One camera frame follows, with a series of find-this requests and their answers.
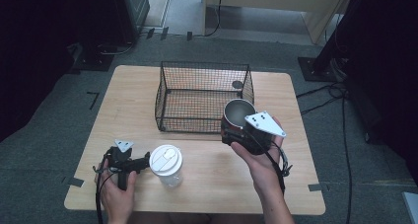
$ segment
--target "disposable coffee cup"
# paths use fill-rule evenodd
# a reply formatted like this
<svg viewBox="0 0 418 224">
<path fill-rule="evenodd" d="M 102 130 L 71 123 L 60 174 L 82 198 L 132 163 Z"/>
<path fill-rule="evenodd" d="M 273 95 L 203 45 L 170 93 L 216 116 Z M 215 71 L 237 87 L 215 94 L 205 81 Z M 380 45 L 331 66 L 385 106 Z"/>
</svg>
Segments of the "disposable coffee cup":
<svg viewBox="0 0 418 224">
<path fill-rule="evenodd" d="M 150 168 L 167 187 L 177 187 L 182 182 L 181 165 L 181 152 L 175 146 L 161 145 L 151 153 Z"/>
</svg>

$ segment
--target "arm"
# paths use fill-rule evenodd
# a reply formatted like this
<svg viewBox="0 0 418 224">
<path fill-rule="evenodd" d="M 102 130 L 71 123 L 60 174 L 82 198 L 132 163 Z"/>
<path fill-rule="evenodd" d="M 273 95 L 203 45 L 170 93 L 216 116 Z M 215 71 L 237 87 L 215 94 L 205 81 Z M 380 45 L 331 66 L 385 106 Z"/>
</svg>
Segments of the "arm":
<svg viewBox="0 0 418 224">
<path fill-rule="evenodd" d="M 283 137 L 276 136 L 274 142 L 281 146 Z M 267 156 L 265 154 L 252 155 L 237 142 L 233 142 L 231 147 L 244 159 L 249 167 L 255 191 L 258 193 L 261 201 L 265 223 L 294 223 L 280 188 L 276 172 Z M 272 146 L 268 152 L 276 162 L 279 162 L 280 155 L 277 147 Z"/>
<path fill-rule="evenodd" d="M 107 168 L 107 163 L 108 161 L 105 160 L 104 168 Z M 104 185 L 101 201 L 107 213 L 107 223 L 126 224 L 133 210 L 137 174 L 136 172 L 129 174 L 126 191 L 119 189 L 112 179 L 106 180 L 108 177 L 108 171 L 102 173 L 101 183 L 104 182 Z"/>
</svg>

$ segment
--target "white cup lid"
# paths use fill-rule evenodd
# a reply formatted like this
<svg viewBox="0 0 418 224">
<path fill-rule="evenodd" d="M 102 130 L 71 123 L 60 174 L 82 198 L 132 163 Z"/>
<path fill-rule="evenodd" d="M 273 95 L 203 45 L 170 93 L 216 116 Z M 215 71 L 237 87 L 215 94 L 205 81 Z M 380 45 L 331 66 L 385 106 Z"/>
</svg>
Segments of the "white cup lid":
<svg viewBox="0 0 418 224">
<path fill-rule="evenodd" d="M 174 174 L 180 169 L 181 164 L 181 152 L 172 145 L 161 145 L 151 153 L 150 168 L 158 176 Z"/>
</svg>

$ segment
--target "wire basket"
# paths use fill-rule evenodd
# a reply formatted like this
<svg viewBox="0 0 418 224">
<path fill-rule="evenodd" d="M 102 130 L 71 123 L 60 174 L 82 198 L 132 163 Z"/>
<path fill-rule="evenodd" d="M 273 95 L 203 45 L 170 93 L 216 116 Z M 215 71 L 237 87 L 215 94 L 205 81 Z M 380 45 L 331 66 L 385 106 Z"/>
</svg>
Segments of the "wire basket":
<svg viewBox="0 0 418 224">
<path fill-rule="evenodd" d="M 155 118 L 166 132 L 220 133 L 232 99 L 254 104 L 247 64 L 163 61 Z"/>
</svg>

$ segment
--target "black cable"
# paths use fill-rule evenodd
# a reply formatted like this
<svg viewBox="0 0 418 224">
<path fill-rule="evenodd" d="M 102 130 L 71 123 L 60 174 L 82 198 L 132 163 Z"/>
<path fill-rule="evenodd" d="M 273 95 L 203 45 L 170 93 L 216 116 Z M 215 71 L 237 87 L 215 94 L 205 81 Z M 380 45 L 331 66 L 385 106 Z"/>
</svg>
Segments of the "black cable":
<svg viewBox="0 0 418 224">
<path fill-rule="evenodd" d="M 347 162 L 347 169 L 348 169 L 348 206 L 347 206 L 347 219 L 345 221 L 346 224 L 350 223 L 351 217 L 351 199 L 352 199 L 352 192 L 353 192 L 353 178 L 351 174 L 351 165 L 350 159 L 348 156 L 348 147 L 347 147 L 347 134 L 346 134 L 346 127 L 345 127 L 345 95 L 342 98 L 342 132 L 344 137 L 344 148 L 345 148 L 345 159 Z"/>
<path fill-rule="evenodd" d="M 297 95 L 296 98 L 300 98 L 300 97 L 303 97 L 303 96 L 306 96 L 306 95 L 310 95 L 310 94 L 316 93 L 316 92 L 318 92 L 320 90 L 323 90 L 323 89 L 328 89 L 328 94 L 332 97 L 332 99 L 326 101 L 325 103 L 323 103 L 321 105 L 318 105 L 318 106 L 315 106 L 313 108 L 310 108 L 310 109 L 307 109 L 307 110 L 302 111 L 301 114 L 306 114 L 306 113 L 311 112 L 313 110 L 316 110 L 318 108 L 322 108 L 323 106 L 325 106 L 327 104 L 330 104 L 330 103 L 335 102 L 335 101 L 337 101 L 339 99 L 342 99 L 344 97 L 345 91 L 343 91 L 342 88 L 336 87 L 336 85 L 338 85 L 338 84 L 340 84 L 340 83 L 333 83 L 331 85 L 325 85 L 325 86 L 320 87 L 318 89 L 314 89 L 314 90 L 311 90 L 311 91 L 307 91 L 305 93 L 302 93 L 300 95 Z M 340 95 L 338 95 L 338 96 L 333 95 L 332 94 L 332 90 L 338 90 L 338 92 L 340 93 Z"/>
<path fill-rule="evenodd" d="M 99 189 L 99 193 L 102 193 L 102 188 L 104 187 L 105 182 L 107 182 L 107 180 L 108 180 L 109 178 L 111 178 L 113 175 L 114 175 L 114 173 L 110 174 L 110 176 L 108 176 L 108 177 L 104 180 L 104 182 L 103 182 L 103 183 L 102 183 L 102 185 L 101 185 L 101 188 Z"/>
<path fill-rule="evenodd" d="M 124 49 L 124 50 L 122 50 L 122 51 L 114 51 L 114 52 L 102 52 L 102 51 L 101 51 L 101 54 L 103 54 L 103 55 L 118 55 L 118 54 L 124 54 L 124 53 L 126 53 L 127 51 L 129 51 L 129 50 L 132 48 L 132 46 L 133 46 L 133 43 L 130 43 L 130 44 L 129 44 L 129 46 L 128 46 L 128 48 L 126 48 L 126 49 Z"/>
<path fill-rule="evenodd" d="M 283 170 L 282 169 L 280 169 L 280 166 L 279 166 L 279 164 L 271 157 L 271 155 L 270 155 L 270 153 L 268 153 L 268 150 L 267 149 L 265 149 L 256 139 L 255 139 L 255 137 L 254 136 L 252 136 L 252 134 L 250 134 L 249 132 L 247 132 L 245 129 L 244 129 L 244 133 L 246 133 L 246 135 L 248 135 L 262 150 L 263 150 L 263 152 L 264 152 L 264 154 L 267 156 L 267 158 L 270 160 L 270 162 L 271 162 L 271 165 L 273 166 L 273 168 L 274 168 L 274 171 L 276 171 L 276 174 L 277 174 L 277 178 L 279 179 L 279 185 L 280 185 L 280 188 L 282 189 L 282 192 L 283 193 L 285 193 L 285 190 L 286 190 L 286 186 L 285 186 L 285 181 L 284 181 L 284 179 L 283 179 Z"/>
<path fill-rule="evenodd" d="M 283 161 L 282 176 L 288 177 L 290 175 L 290 169 L 293 167 L 293 165 L 290 165 L 290 167 L 288 167 L 289 166 L 288 160 L 282 147 L 279 147 L 279 145 L 277 145 L 277 143 L 275 143 L 274 141 L 271 141 L 271 142 L 274 144 L 274 146 L 277 147 L 277 149 L 279 149 L 280 156 L 282 157 L 282 161 Z"/>
<path fill-rule="evenodd" d="M 211 34 L 205 35 L 205 37 L 210 37 L 213 34 L 215 34 L 216 31 L 218 31 L 219 26 L 221 25 L 221 3 L 222 3 L 222 0 L 219 0 L 219 4 L 218 4 L 218 25 L 216 26 L 215 30 Z"/>
<path fill-rule="evenodd" d="M 323 86 L 321 88 L 315 89 L 315 90 L 311 90 L 308 91 L 306 93 L 303 93 L 301 95 L 298 95 L 297 98 L 305 96 L 305 95 L 309 95 L 312 94 L 314 92 L 318 92 L 322 89 L 327 88 L 328 89 L 328 93 L 329 95 L 332 97 L 332 99 L 328 100 L 327 102 L 325 102 L 324 104 L 322 104 L 321 106 L 316 106 L 312 109 L 309 109 L 307 111 L 311 112 L 314 109 L 320 108 L 328 103 L 334 102 L 338 99 L 342 99 L 342 132 L 343 132 L 343 141 L 344 141 L 344 149 L 345 149 L 345 158 L 346 158 L 346 163 L 347 163 L 347 169 L 348 169 L 348 204 L 347 204 L 347 217 L 346 217 L 346 224 L 350 223 L 350 218 L 351 218 L 351 202 L 352 202 L 352 193 L 353 193 L 353 178 L 352 178 L 352 171 L 351 171 L 351 165 L 350 165 L 350 159 L 348 156 L 348 145 L 347 145 L 347 132 L 346 132 L 346 124 L 345 124 L 345 99 L 346 99 L 346 95 L 347 95 L 347 91 L 343 91 L 342 88 L 338 88 L 335 87 L 335 84 L 331 84 L 331 85 L 327 85 L 327 86 Z M 331 93 L 332 89 L 337 89 L 341 95 L 335 96 Z"/>
<path fill-rule="evenodd" d="M 104 157 L 103 157 L 102 162 L 101 162 L 100 167 L 99 167 L 100 171 L 103 170 L 104 164 L 105 164 L 105 159 L 107 157 L 107 154 L 109 154 L 110 152 L 111 152 L 111 149 L 108 149 L 105 152 Z M 102 217 L 102 207 L 101 207 L 101 190 L 102 190 L 102 187 L 100 185 L 101 178 L 102 178 L 102 172 L 98 172 L 98 181 L 96 182 L 96 212 L 97 212 L 97 215 L 98 215 L 99 224 L 104 223 L 104 220 L 103 220 L 103 217 Z"/>
</svg>

